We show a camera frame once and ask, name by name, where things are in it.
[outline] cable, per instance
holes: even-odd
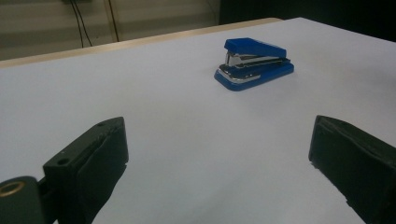
[[[84,48],[84,42],[82,40],[81,27],[79,26],[79,19],[78,19],[78,15],[77,15],[76,9],[75,9],[74,4],[73,4],[73,0],[70,0],[70,4],[72,5],[73,11],[75,12],[75,16],[76,16],[76,20],[77,20],[77,24],[78,24],[79,38],[81,39],[81,47]]]
[[[119,32],[117,30],[116,19],[114,18],[113,6],[111,6],[111,0],[108,0],[108,5],[110,6],[111,20],[113,20],[114,32],[116,33],[117,42],[120,42]]]
[[[76,7],[78,15],[79,15],[79,18],[81,19],[82,27],[84,28],[85,36],[87,36],[88,42],[90,42],[90,46],[92,47],[92,43],[91,43],[90,37],[88,36],[88,33],[87,33],[87,29],[85,29],[84,20],[82,19],[81,13],[79,12],[79,9],[78,9],[77,2],[76,2],[76,0],[71,0],[71,1],[73,1],[74,4],[75,4],[75,7]]]
[[[212,13],[213,13],[213,19],[214,19],[214,21],[216,22],[216,24],[219,24],[219,20],[218,20],[218,17],[217,17],[217,15],[216,15],[215,9],[212,7],[212,4],[210,4],[210,1],[207,1],[207,0],[206,0],[206,2],[207,2],[207,4],[209,5],[210,10],[211,10]]]

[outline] brass insert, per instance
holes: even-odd
[[[0,198],[7,197],[20,191],[21,189],[23,189],[24,185],[25,184],[22,181],[15,181],[0,187]]]

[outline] stapler top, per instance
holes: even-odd
[[[286,50],[251,38],[228,39],[224,48],[233,54],[286,58]]]

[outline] stapler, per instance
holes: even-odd
[[[228,39],[225,63],[215,79],[230,91],[242,91],[294,71],[286,50],[251,38]]]

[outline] screw hole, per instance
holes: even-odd
[[[69,162],[69,159],[61,159],[58,161],[58,165],[65,165]]]
[[[22,181],[12,182],[0,187],[0,198],[9,196],[20,191],[24,186]]]

